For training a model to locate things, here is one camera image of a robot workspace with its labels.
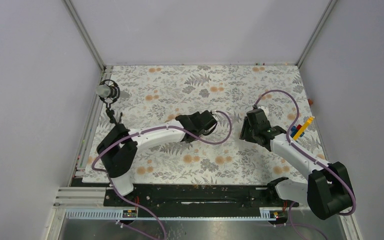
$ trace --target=gray leaf pattern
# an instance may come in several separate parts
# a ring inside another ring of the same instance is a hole
[[[208,96],[210,96],[210,93],[207,89],[201,89],[201,91],[199,91],[199,95],[203,98],[208,98]]]
[[[185,93],[185,94],[190,94],[193,90],[195,90],[196,88],[193,87],[193,86],[187,86],[185,88],[183,88],[183,90],[181,91],[182,93]]]
[[[303,124],[312,115],[307,96],[296,66],[114,66],[111,79],[123,91],[112,105],[123,113],[122,122],[130,129],[159,125],[178,115],[205,110],[221,110],[232,120],[230,138],[221,145],[200,141],[161,144],[138,153],[131,167],[134,183],[154,184],[264,184],[279,177],[304,182],[304,177],[287,161],[257,144],[239,140],[247,111],[265,91],[281,89],[298,102]],[[284,129],[296,116],[290,99],[271,92],[259,105],[270,112],[272,125]],[[216,115],[219,121],[215,131],[203,138],[218,142],[228,131],[228,121]],[[107,176],[91,169],[97,157],[96,148],[113,125],[105,108],[100,113],[84,170],[85,183],[107,183]],[[317,128],[312,123],[298,142],[306,149],[324,158]],[[103,168],[98,161],[98,168]]]
[[[210,76],[207,74],[202,75],[199,73],[198,75],[192,74],[184,83],[187,85],[193,85],[193,86],[203,86],[205,83],[208,83],[211,81]]]

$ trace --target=purple cable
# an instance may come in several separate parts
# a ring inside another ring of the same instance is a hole
[[[111,178],[110,178],[109,176],[108,176],[108,179],[109,179],[109,183],[110,183],[112,186],[114,186],[114,183],[113,183],[113,181],[111,180]],[[158,222],[158,224],[161,226],[162,233],[164,234],[164,238],[163,238],[163,240],[166,240],[166,239],[167,239],[166,228],[164,227],[164,225],[163,225],[163,223],[161,222],[161,220],[157,217],[157,215],[155,215],[155,213],[153,213],[151,210],[149,210],[148,208],[146,208],[146,207],[144,207],[144,206],[142,206],[142,205],[140,205],[140,204],[137,204],[137,203],[135,203],[135,202],[132,202],[132,201],[128,200],[127,198],[125,198],[124,196],[122,196],[122,195],[120,194],[120,192],[117,190],[117,188],[113,187],[112,189],[114,189],[115,194],[117,194],[117,196],[118,196],[119,198],[121,198],[123,201],[125,201],[126,203],[131,204],[131,205],[133,205],[133,206],[135,206],[135,207],[141,208],[141,209],[147,211],[149,214],[151,214],[151,216],[153,216],[153,217],[156,219],[156,221]],[[132,226],[129,226],[129,225],[126,225],[126,224],[123,224],[123,223],[121,223],[121,226],[126,226],[128,229],[131,229],[131,230],[133,230],[133,231],[135,231],[135,232],[138,232],[138,233],[140,233],[140,234],[142,234],[142,235],[144,235],[144,236],[147,236],[147,237],[150,238],[150,239],[153,239],[153,240],[160,240],[159,238],[153,237],[153,236],[149,235],[148,233],[146,233],[146,232],[144,232],[144,231],[141,231],[141,230],[139,230],[139,229],[136,229],[136,228],[134,228],[134,227],[132,227]]]
[[[293,229],[295,230],[296,234],[298,234],[302,239],[304,240],[308,240],[304,235],[302,235],[298,229],[295,227],[295,226],[303,226],[303,227],[307,227],[307,228],[311,228],[311,229],[314,229],[316,230],[317,232],[319,232],[321,235],[323,235],[324,239],[328,240],[328,236],[326,236],[326,234],[324,232],[322,232],[322,230],[320,230],[319,228],[315,227],[315,226],[312,226],[312,225],[307,225],[307,224],[299,224],[299,223],[293,223],[292,222],[292,206],[296,204],[296,202],[291,202],[290,203],[290,206],[289,206],[289,210],[288,210],[288,213],[287,213],[287,217],[289,218],[289,222],[290,222],[290,225],[293,227]]]
[[[332,176],[334,176],[339,182],[340,184],[342,184],[342,186],[346,189],[346,191],[348,192],[349,196],[351,197],[351,202],[352,202],[352,208],[349,212],[345,212],[345,213],[341,213],[339,212],[338,215],[340,216],[349,216],[351,214],[353,214],[355,211],[356,211],[356,207],[357,207],[357,203],[356,203],[356,196],[354,196],[354,193],[353,191],[351,190],[351,188],[344,182],[344,180],[342,180],[336,173],[334,173],[334,171],[332,171],[328,166],[322,164],[321,162],[319,162],[317,159],[315,159],[314,157],[310,156],[309,154],[307,154],[306,152],[304,152],[301,148],[299,148],[295,143],[291,142],[291,129],[292,127],[295,125],[295,123],[298,121],[298,118],[300,117],[300,109],[298,107],[298,103],[297,101],[294,99],[294,97],[289,94],[288,92],[286,91],[283,91],[283,90],[279,90],[279,89],[273,89],[273,90],[270,90],[270,91],[266,91],[265,93],[263,93],[258,99],[257,101],[255,102],[255,106],[260,102],[261,98],[268,94],[268,93],[272,93],[272,92],[280,92],[280,93],[284,93],[286,94],[288,97],[290,97],[290,99],[292,100],[293,104],[295,104],[295,108],[296,108],[296,117],[295,119],[293,120],[292,124],[289,126],[289,128],[287,129],[286,131],[286,140],[287,142],[294,148],[296,149],[299,153],[301,153],[302,155],[304,155],[305,157],[307,157],[309,160],[313,161],[314,163],[316,163],[317,165],[319,165],[320,167],[324,168],[326,171],[328,171]]]
[[[125,137],[123,137],[122,139],[117,140],[116,142],[114,142],[113,144],[111,144],[109,147],[107,147],[105,150],[103,150],[103,151],[98,155],[98,157],[96,157],[95,160],[92,162],[92,170],[94,170],[94,171],[98,171],[98,172],[107,173],[107,171],[106,171],[105,169],[96,168],[95,165],[97,164],[98,160],[102,158],[103,155],[105,155],[106,153],[108,153],[109,150],[111,150],[111,149],[114,148],[115,146],[119,145],[121,142],[124,142],[124,141],[126,141],[126,140],[128,140],[128,139],[131,139],[131,138],[133,138],[133,137],[139,136],[139,134],[146,134],[146,133],[149,133],[149,132],[152,132],[152,131],[161,130],[161,129],[166,129],[166,128],[169,128],[169,129],[176,129],[176,130],[183,131],[183,132],[185,132],[186,134],[189,134],[190,136],[192,136],[193,138],[195,138],[195,139],[197,139],[197,140],[199,140],[199,141],[201,141],[201,142],[203,142],[203,143],[206,143],[206,144],[211,144],[211,145],[219,145],[219,144],[223,144],[223,143],[225,143],[225,142],[228,140],[228,138],[229,138],[229,137],[231,136],[231,134],[232,134],[232,121],[231,121],[230,117],[229,117],[225,112],[223,112],[223,111],[219,111],[219,110],[217,110],[217,111],[215,111],[215,112],[216,112],[216,113],[223,114],[223,115],[227,118],[227,120],[228,120],[228,122],[229,122],[229,133],[227,134],[226,138],[224,138],[224,139],[221,140],[221,141],[218,141],[218,142],[211,142],[211,141],[204,140],[204,139],[200,138],[199,136],[194,135],[194,134],[191,133],[190,131],[188,131],[188,130],[186,130],[186,129],[183,129],[183,128],[181,128],[181,127],[178,127],[178,126],[168,126],[168,127],[165,127],[165,126],[158,126],[158,127],[153,127],[153,128],[144,130],[144,131],[142,131],[141,133],[136,132],[136,133],[133,133],[133,134],[131,134],[131,135],[125,136]],[[113,181],[111,180],[111,178],[110,178],[109,176],[107,176],[107,177],[108,177],[108,179],[109,179],[109,183],[110,183],[112,186],[114,186]],[[147,211],[149,214],[151,214],[151,215],[156,219],[156,221],[158,222],[158,224],[161,226],[161,228],[162,228],[162,232],[164,233],[164,240],[167,239],[167,233],[166,233],[166,229],[164,228],[163,223],[160,221],[160,219],[159,219],[159,218],[158,218],[158,217],[157,217],[151,210],[149,210],[148,208],[146,208],[146,207],[144,207],[144,206],[142,206],[142,205],[139,205],[139,204],[137,204],[137,203],[134,203],[134,202],[132,202],[132,201],[129,201],[128,199],[126,199],[125,197],[123,197],[115,187],[113,187],[112,189],[114,189],[114,192],[117,194],[117,196],[118,196],[119,198],[121,198],[123,201],[125,201],[126,203],[131,204],[131,205],[133,205],[133,206],[136,206],[136,207],[138,207],[138,208],[141,208],[141,209]],[[136,228],[134,228],[134,227],[132,227],[132,226],[125,225],[125,224],[123,224],[122,226],[126,226],[127,228],[129,228],[129,229],[131,229],[131,230],[133,230],[133,231],[136,231],[136,232],[138,232],[138,233],[140,233],[140,234],[142,234],[142,235],[144,235],[144,236],[146,236],[146,237],[148,237],[148,238],[150,238],[150,239],[153,239],[153,240],[160,240],[159,238],[155,238],[155,237],[153,237],[153,236],[151,236],[151,235],[149,235],[149,234],[147,234],[147,233],[145,233],[145,232],[143,232],[143,231],[141,231],[141,230],[139,230],[139,229],[136,229]]]

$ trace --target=purple wire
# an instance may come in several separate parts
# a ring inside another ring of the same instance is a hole
[[[273,89],[273,90],[270,90],[270,91],[266,91],[265,93],[263,93],[258,99],[257,101],[255,102],[255,106],[260,102],[261,98],[268,94],[268,93],[272,93],[272,92],[280,92],[280,93],[284,93],[286,94],[288,97],[290,97],[290,99],[292,100],[293,104],[295,104],[295,108],[296,108],[296,117],[295,119],[293,120],[292,124],[289,126],[289,128],[287,129],[286,131],[286,140],[287,142],[294,148],[296,149],[299,153],[301,153],[302,155],[304,155],[305,157],[307,157],[309,160],[313,161],[314,163],[316,163],[317,165],[319,165],[320,167],[326,169],[326,171],[328,171],[332,176],[334,176],[341,184],[342,186],[346,189],[346,191],[348,192],[349,196],[351,197],[351,202],[352,202],[352,208],[349,212],[345,212],[345,213],[341,213],[339,212],[338,215],[340,216],[349,216],[351,214],[353,214],[355,211],[356,211],[356,208],[357,208],[357,203],[356,203],[356,196],[354,195],[353,191],[351,190],[351,188],[344,182],[344,180],[342,180],[336,173],[334,173],[334,171],[332,171],[328,166],[322,164],[321,162],[319,162],[317,159],[315,159],[314,157],[312,157],[311,155],[307,154],[306,152],[304,152],[301,148],[299,148],[294,142],[291,141],[291,129],[292,127],[295,125],[295,123],[298,121],[298,118],[300,117],[300,109],[298,107],[298,103],[297,101],[295,100],[295,98],[289,94],[288,92],[286,91],[283,91],[283,90],[279,90],[279,89]]]
[[[110,176],[108,176],[108,179],[109,179],[109,183],[110,183],[112,186],[114,186],[114,183],[113,183],[113,181],[111,180]],[[156,219],[156,221],[158,222],[158,224],[161,226],[162,233],[164,234],[164,238],[163,238],[163,240],[166,240],[166,239],[167,239],[166,228],[164,227],[164,225],[163,225],[163,223],[161,222],[161,220],[157,217],[157,215],[155,215],[155,213],[153,213],[151,210],[149,210],[148,208],[146,208],[146,207],[144,207],[144,206],[142,206],[142,205],[140,205],[140,204],[137,204],[137,203],[135,203],[135,202],[132,202],[132,201],[128,200],[127,198],[125,198],[123,195],[120,194],[120,192],[117,190],[117,188],[113,187],[112,189],[114,189],[115,194],[117,194],[117,196],[118,196],[119,198],[121,198],[123,201],[125,201],[126,203],[131,204],[131,205],[133,205],[133,206],[135,206],[135,207],[141,208],[141,209],[147,211],[149,214],[151,214],[151,216],[153,216],[153,217]],[[131,229],[131,230],[133,230],[133,231],[136,231],[136,232],[138,232],[138,233],[140,233],[140,234],[142,234],[142,235],[144,235],[144,236],[147,236],[147,237],[150,238],[150,239],[153,239],[153,240],[160,240],[159,238],[153,237],[153,236],[149,235],[148,233],[146,233],[146,232],[144,232],[144,231],[141,231],[141,230],[139,230],[139,229],[137,229],[137,228],[134,228],[134,227],[132,227],[132,226],[129,226],[129,225],[126,225],[126,224],[123,224],[123,223],[122,223],[121,225],[122,225],[122,226],[126,226],[127,228],[129,228],[129,229]]]
[[[216,112],[216,113],[223,114],[223,115],[227,118],[227,120],[228,120],[228,122],[229,122],[229,133],[227,134],[226,138],[224,138],[224,139],[221,140],[221,141],[218,141],[218,142],[211,142],[211,141],[204,140],[204,139],[200,138],[199,136],[194,135],[194,134],[191,133],[190,131],[188,131],[188,130],[186,130],[186,129],[183,129],[183,128],[181,128],[181,127],[178,127],[178,126],[171,126],[171,125],[170,125],[170,126],[168,126],[168,127],[165,127],[165,126],[153,127],[153,128],[144,130],[144,131],[142,131],[141,133],[136,132],[136,133],[133,133],[133,134],[131,134],[131,135],[125,136],[125,137],[123,137],[122,139],[117,140],[116,142],[114,142],[113,144],[111,144],[109,147],[107,147],[105,150],[103,150],[103,151],[98,155],[98,157],[96,157],[95,160],[92,162],[92,170],[94,170],[94,171],[98,171],[98,172],[107,173],[107,171],[106,171],[105,169],[96,168],[95,165],[97,164],[98,160],[102,158],[103,155],[105,155],[106,153],[108,153],[109,150],[111,150],[111,149],[114,148],[115,146],[119,145],[121,142],[124,142],[124,141],[126,141],[126,140],[128,140],[128,139],[131,139],[131,138],[133,138],[133,137],[139,136],[139,134],[142,135],[142,134],[146,134],[146,133],[149,133],[149,132],[153,132],[153,131],[161,130],[161,129],[166,129],[166,128],[169,128],[169,129],[176,129],[176,130],[183,131],[183,132],[185,132],[186,134],[189,134],[190,136],[192,136],[193,138],[195,138],[195,139],[197,139],[197,140],[199,140],[199,141],[201,141],[201,142],[203,142],[203,143],[206,143],[206,144],[211,144],[211,145],[219,145],[219,144],[223,144],[223,143],[225,143],[225,142],[229,139],[229,137],[230,137],[231,134],[232,134],[232,121],[231,121],[229,115],[227,115],[225,112],[223,112],[223,111],[219,111],[219,110],[217,110],[217,111],[215,111],[215,112]],[[110,178],[109,176],[107,176],[107,177],[108,177],[108,179],[109,179],[109,183],[110,183],[112,186],[114,186],[113,181],[111,180],[111,178]],[[132,201],[126,199],[125,197],[123,197],[123,196],[119,193],[119,191],[118,191],[115,187],[113,187],[112,189],[114,189],[114,192],[117,194],[117,196],[118,196],[119,198],[121,198],[123,201],[125,201],[126,203],[131,204],[131,205],[133,205],[133,206],[136,206],[136,207],[138,207],[138,208],[141,208],[141,209],[147,211],[149,214],[151,214],[151,215],[156,219],[156,221],[158,222],[158,224],[161,226],[161,228],[162,228],[162,232],[164,233],[164,240],[167,239],[166,229],[164,228],[163,223],[160,221],[160,219],[157,217],[157,215],[155,215],[155,214],[154,214],[151,210],[149,210],[148,208],[146,208],[146,207],[144,207],[144,206],[142,206],[142,205],[140,205],[140,204],[134,203],[134,202],[132,202]],[[136,231],[136,232],[138,232],[138,233],[140,233],[140,234],[142,234],[142,235],[144,235],[144,236],[146,236],[146,237],[148,237],[148,238],[150,238],[150,239],[153,239],[153,240],[160,240],[159,238],[155,238],[155,237],[153,237],[153,236],[147,234],[146,232],[143,232],[143,231],[141,231],[141,230],[139,230],[139,229],[136,229],[136,228],[134,228],[134,227],[132,227],[132,226],[125,225],[125,224],[124,224],[124,226],[126,226],[127,228],[129,228],[129,229],[131,229],[131,230],[133,230],[133,231]]]
[[[296,234],[298,234],[302,239],[304,240],[308,240],[304,235],[302,235],[298,229],[296,228],[296,226],[303,226],[303,227],[307,227],[307,228],[311,228],[311,229],[314,229],[316,230],[317,232],[319,232],[321,235],[323,235],[323,237],[328,240],[328,236],[326,236],[326,234],[324,232],[322,232],[322,230],[320,230],[319,228],[315,227],[315,226],[312,226],[312,225],[307,225],[307,224],[299,224],[299,223],[293,223],[292,222],[292,206],[296,204],[296,202],[291,202],[290,205],[289,205],[289,210],[288,210],[288,213],[287,213],[287,217],[289,218],[289,222],[290,222],[290,225],[293,227],[293,229],[295,230]]]

